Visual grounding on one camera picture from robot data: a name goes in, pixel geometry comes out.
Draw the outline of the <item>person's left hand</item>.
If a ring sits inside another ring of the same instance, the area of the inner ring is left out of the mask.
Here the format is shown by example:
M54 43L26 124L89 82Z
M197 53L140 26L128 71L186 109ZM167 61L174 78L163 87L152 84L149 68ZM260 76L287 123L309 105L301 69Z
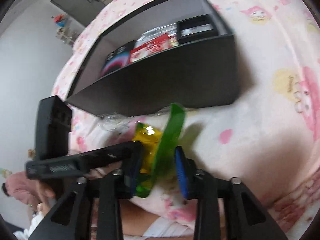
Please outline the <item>person's left hand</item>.
M55 192L53 189L45 182L36 181L36 190L41 200L41 212L44 216L50 211L50 203L51 199L56 199Z

